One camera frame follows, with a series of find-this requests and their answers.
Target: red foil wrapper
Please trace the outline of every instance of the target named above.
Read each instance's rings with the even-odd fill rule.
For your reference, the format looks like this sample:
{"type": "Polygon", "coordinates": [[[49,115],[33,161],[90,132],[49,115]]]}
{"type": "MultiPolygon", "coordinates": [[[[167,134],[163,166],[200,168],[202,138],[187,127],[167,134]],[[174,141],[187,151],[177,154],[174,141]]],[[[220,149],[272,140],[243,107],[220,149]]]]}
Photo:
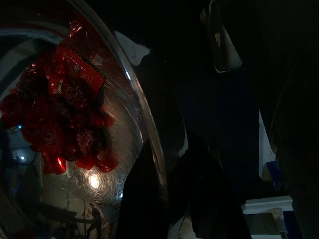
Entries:
{"type": "Polygon", "coordinates": [[[79,168],[90,170],[91,168],[93,168],[95,161],[96,157],[92,155],[82,156],[78,159],[78,161],[76,161],[76,166],[79,168]]]}
{"type": "Polygon", "coordinates": [[[102,149],[102,134],[97,128],[84,128],[77,133],[77,143],[84,156],[97,155],[102,149]]]}
{"type": "Polygon", "coordinates": [[[41,152],[60,154],[63,145],[63,131],[56,121],[49,121],[43,126],[39,149],[41,152]]]}
{"type": "Polygon", "coordinates": [[[25,122],[25,111],[16,94],[6,96],[0,103],[0,109],[4,128],[11,128],[25,122]]]}
{"type": "Polygon", "coordinates": [[[61,90],[66,103],[78,110],[88,109],[92,103],[89,86],[82,80],[64,80],[61,90]]]}
{"type": "Polygon", "coordinates": [[[99,153],[94,165],[102,173],[108,173],[116,168],[118,161],[116,160],[115,153],[111,152],[109,149],[106,149],[99,153]]]}
{"type": "Polygon", "coordinates": [[[31,149],[34,151],[40,152],[40,148],[38,147],[40,141],[42,140],[42,131],[43,126],[37,123],[25,123],[22,125],[21,133],[23,138],[33,145],[31,149]]]}
{"type": "Polygon", "coordinates": [[[96,166],[101,172],[118,164],[102,130],[114,119],[99,108],[97,99],[104,77],[92,65],[103,66],[115,80],[124,74],[112,53],[99,48],[99,36],[92,40],[91,35],[71,22],[64,46],[42,54],[0,103],[4,127],[21,124],[30,148],[42,153],[44,174],[64,173],[66,161],[87,170],[96,166]]]}
{"type": "Polygon", "coordinates": [[[70,49],[58,45],[54,54],[54,60],[65,66],[65,74],[70,78],[82,80],[89,86],[93,99],[96,98],[102,84],[103,76],[96,72],[89,64],[70,49]]]}
{"type": "Polygon", "coordinates": [[[63,154],[67,161],[77,161],[82,157],[82,153],[76,141],[75,132],[66,132],[64,134],[63,154]]]}
{"type": "Polygon", "coordinates": [[[44,161],[43,173],[62,174],[66,171],[66,161],[63,157],[56,154],[43,153],[42,158],[44,161]]]}
{"type": "Polygon", "coordinates": [[[68,121],[71,118],[71,111],[69,106],[63,100],[63,98],[58,97],[52,99],[52,112],[54,113],[55,117],[59,120],[68,121]]]}

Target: wrapped candy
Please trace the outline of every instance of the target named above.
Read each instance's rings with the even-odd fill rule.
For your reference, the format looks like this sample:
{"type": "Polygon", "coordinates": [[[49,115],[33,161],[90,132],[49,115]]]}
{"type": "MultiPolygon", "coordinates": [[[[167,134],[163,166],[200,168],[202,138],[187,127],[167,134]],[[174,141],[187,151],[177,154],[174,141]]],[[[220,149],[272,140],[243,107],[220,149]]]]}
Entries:
{"type": "Polygon", "coordinates": [[[97,155],[102,149],[102,134],[97,128],[84,128],[77,135],[80,151],[84,156],[97,155]]]}
{"type": "Polygon", "coordinates": [[[69,78],[76,79],[77,82],[84,81],[89,86],[92,98],[96,98],[104,83],[104,78],[101,74],[84,62],[76,53],[61,45],[57,46],[53,59],[64,65],[64,73],[69,78]]]}
{"type": "Polygon", "coordinates": [[[6,96],[0,103],[2,111],[1,122],[4,128],[11,128],[25,121],[23,105],[18,101],[16,94],[6,96]]]}
{"type": "MultiPolygon", "coordinates": [[[[21,125],[30,148],[42,153],[44,174],[64,173],[67,161],[87,170],[95,166],[105,173],[117,166],[107,142],[107,129],[114,119],[100,104],[104,77],[92,67],[108,64],[113,56],[92,45],[88,35],[72,22],[64,46],[43,53],[23,72],[12,94],[0,102],[2,124],[5,128],[21,125]],[[106,61],[99,62],[99,54],[106,61]]],[[[113,60],[108,66],[116,77],[121,69],[113,60]]]]}
{"type": "Polygon", "coordinates": [[[43,165],[43,173],[49,174],[49,173],[55,173],[55,174],[61,174],[66,171],[66,162],[65,159],[56,154],[49,154],[49,153],[43,153],[42,158],[44,161],[43,165]]]}
{"type": "Polygon", "coordinates": [[[61,90],[66,103],[78,110],[88,109],[92,103],[89,86],[82,80],[64,80],[61,90]]]}

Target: candy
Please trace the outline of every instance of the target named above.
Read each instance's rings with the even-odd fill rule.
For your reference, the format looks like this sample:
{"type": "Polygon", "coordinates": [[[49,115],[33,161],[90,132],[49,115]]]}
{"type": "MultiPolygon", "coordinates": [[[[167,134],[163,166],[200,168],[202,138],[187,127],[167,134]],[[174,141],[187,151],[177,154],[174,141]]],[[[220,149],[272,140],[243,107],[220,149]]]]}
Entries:
{"type": "Polygon", "coordinates": [[[62,174],[66,171],[66,161],[65,158],[57,155],[57,154],[49,154],[43,153],[43,173],[55,173],[55,174],[62,174]]]}
{"type": "Polygon", "coordinates": [[[111,52],[99,48],[90,35],[72,22],[64,46],[44,52],[0,102],[3,126],[19,126],[30,148],[42,153],[44,174],[64,173],[66,161],[101,172],[118,164],[107,132],[114,119],[101,106],[104,77],[94,67],[103,66],[114,79],[123,72],[111,52]]]}

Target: red candy wrapper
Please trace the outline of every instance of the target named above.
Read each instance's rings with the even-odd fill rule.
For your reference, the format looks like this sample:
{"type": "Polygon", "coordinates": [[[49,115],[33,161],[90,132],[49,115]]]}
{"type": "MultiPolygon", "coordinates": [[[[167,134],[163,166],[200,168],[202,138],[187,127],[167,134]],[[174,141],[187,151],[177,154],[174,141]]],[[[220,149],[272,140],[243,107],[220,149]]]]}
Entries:
{"type": "Polygon", "coordinates": [[[78,110],[88,109],[92,103],[89,86],[82,80],[70,78],[62,83],[65,102],[78,110]]]}
{"type": "Polygon", "coordinates": [[[56,154],[43,153],[42,158],[44,161],[43,173],[62,174],[66,171],[65,159],[56,154]]]}
{"type": "Polygon", "coordinates": [[[64,133],[63,153],[67,161],[77,161],[82,157],[82,153],[76,141],[76,133],[67,131],[64,133]]]}
{"type": "Polygon", "coordinates": [[[97,156],[94,164],[102,173],[108,173],[112,171],[117,165],[116,155],[110,150],[103,150],[97,156]]]}
{"type": "Polygon", "coordinates": [[[84,156],[97,155],[102,149],[102,134],[96,129],[84,128],[76,135],[78,146],[84,156]]]}
{"type": "Polygon", "coordinates": [[[44,174],[64,173],[66,161],[105,173],[118,164],[105,131],[114,119],[97,99],[104,77],[92,65],[103,65],[115,79],[123,72],[111,52],[100,49],[90,35],[72,22],[64,46],[42,54],[23,72],[13,94],[0,102],[2,124],[21,125],[30,148],[42,153],[44,174]]]}
{"type": "Polygon", "coordinates": [[[0,109],[4,128],[11,128],[25,122],[25,111],[16,94],[6,96],[0,103],[0,109]]]}
{"type": "Polygon", "coordinates": [[[76,53],[61,45],[56,47],[53,60],[60,62],[64,66],[64,75],[69,78],[76,79],[78,82],[81,80],[84,81],[87,86],[89,86],[93,99],[96,98],[102,84],[104,83],[104,78],[101,74],[96,72],[89,64],[84,62],[76,53]]]}

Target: dark clothing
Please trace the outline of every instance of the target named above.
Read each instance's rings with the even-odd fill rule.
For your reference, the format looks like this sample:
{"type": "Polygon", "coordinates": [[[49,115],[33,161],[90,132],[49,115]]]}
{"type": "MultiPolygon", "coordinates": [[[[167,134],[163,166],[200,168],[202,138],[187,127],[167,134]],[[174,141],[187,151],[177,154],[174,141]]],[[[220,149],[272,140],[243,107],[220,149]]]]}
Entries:
{"type": "Polygon", "coordinates": [[[92,230],[94,230],[96,228],[96,231],[98,233],[98,239],[101,238],[101,227],[102,227],[102,222],[101,219],[97,219],[94,223],[91,224],[91,226],[88,228],[87,232],[86,232],[86,238],[90,238],[90,233],[92,230]]]}
{"type": "Polygon", "coordinates": [[[100,211],[97,208],[93,208],[92,216],[93,216],[93,219],[100,218],[101,217],[100,211]]]}
{"type": "Polygon", "coordinates": [[[94,219],[94,222],[91,224],[91,226],[88,228],[86,232],[86,238],[90,238],[90,233],[92,230],[96,228],[96,231],[98,233],[98,239],[101,238],[101,227],[102,227],[102,220],[101,220],[101,214],[100,211],[97,208],[92,209],[92,216],[94,219]]]}

